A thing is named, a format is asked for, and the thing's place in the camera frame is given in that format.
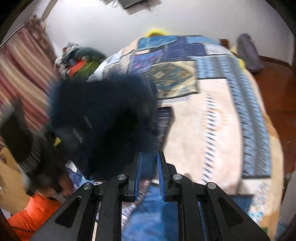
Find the green basket of clutter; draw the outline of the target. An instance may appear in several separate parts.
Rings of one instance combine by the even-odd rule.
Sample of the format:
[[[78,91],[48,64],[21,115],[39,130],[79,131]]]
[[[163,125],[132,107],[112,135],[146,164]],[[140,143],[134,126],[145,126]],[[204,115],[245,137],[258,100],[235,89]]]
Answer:
[[[69,42],[55,60],[55,70],[65,80],[85,82],[107,56],[92,47]]]

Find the beige blanket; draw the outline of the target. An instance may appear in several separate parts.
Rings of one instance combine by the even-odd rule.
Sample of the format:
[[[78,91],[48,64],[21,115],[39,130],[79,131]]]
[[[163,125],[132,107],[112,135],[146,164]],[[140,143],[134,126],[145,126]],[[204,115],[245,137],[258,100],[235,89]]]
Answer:
[[[253,200],[248,210],[248,214],[259,226],[271,235],[275,233],[278,226],[280,216],[280,206],[283,188],[283,150],[280,143],[280,137],[273,122],[268,116],[264,102],[259,90],[258,84],[252,74],[246,69],[245,62],[238,59],[240,67],[247,75],[250,84],[257,97],[261,113],[265,120],[267,132],[270,140],[270,156],[271,156],[271,177],[269,179],[251,179],[251,183],[242,181],[239,185],[238,194],[253,194]]]

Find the blue patchwork bedspread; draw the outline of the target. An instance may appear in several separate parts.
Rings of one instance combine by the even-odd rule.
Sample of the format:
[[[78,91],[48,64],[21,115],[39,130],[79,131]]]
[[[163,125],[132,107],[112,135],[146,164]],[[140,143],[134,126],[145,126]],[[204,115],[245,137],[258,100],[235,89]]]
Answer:
[[[112,55],[94,75],[114,72],[153,80],[160,106],[172,108],[168,161],[197,183],[251,195],[247,214],[259,223],[271,180],[270,141],[264,106],[239,59],[204,36],[153,36]]]

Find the wall mounted grey device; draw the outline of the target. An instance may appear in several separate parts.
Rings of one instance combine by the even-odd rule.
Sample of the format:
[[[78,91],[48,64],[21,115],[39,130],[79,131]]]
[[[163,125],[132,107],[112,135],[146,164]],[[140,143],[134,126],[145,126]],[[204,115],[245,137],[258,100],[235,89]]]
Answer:
[[[106,6],[111,6],[112,8],[120,8],[127,12],[129,15],[135,14],[139,11],[147,10],[152,11],[157,5],[160,5],[162,1],[160,0],[143,0],[143,1],[112,1],[112,0],[102,0]]]

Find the blue denim jacket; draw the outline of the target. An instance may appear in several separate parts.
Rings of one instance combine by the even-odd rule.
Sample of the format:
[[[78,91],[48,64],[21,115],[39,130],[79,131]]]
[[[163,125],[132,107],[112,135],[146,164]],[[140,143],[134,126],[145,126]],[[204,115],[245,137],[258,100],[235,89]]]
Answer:
[[[62,157],[84,178],[107,181],[128,170],[136,154],[154,154],[158,91],[142,75],[63,81],[53,91],[48,130]]]

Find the striped red curtain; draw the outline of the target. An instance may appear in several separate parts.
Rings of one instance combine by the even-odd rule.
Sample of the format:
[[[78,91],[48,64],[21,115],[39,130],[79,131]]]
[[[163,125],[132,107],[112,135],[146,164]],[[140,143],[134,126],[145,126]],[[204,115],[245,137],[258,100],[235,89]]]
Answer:
[[[36,17],[1,46],[1,110],[21,99],[32,130],[48,120],[49,94],[57,80],[55,60],[52,44]]]

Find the grey blue backpack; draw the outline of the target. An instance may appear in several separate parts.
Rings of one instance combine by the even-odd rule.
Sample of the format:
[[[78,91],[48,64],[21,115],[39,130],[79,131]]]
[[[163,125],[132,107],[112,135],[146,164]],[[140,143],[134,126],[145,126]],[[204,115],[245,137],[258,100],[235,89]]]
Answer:
[[[237,54],[251,73],[259,73],[263,64],[255,47],[253,39],[247,33],[241,34],[236,40]]]

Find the yellow fleece blanket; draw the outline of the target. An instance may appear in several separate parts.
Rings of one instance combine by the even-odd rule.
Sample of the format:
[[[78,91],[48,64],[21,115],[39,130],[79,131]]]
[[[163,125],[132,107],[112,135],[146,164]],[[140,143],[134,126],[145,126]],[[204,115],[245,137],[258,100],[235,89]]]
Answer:
[[[154,37],[154,36],[167,36],[169,35],[169,33],[163,29],[159,29],[159,28],[153,28],[148,30],[144,37],[145,38],[150,38],[150,37]]]

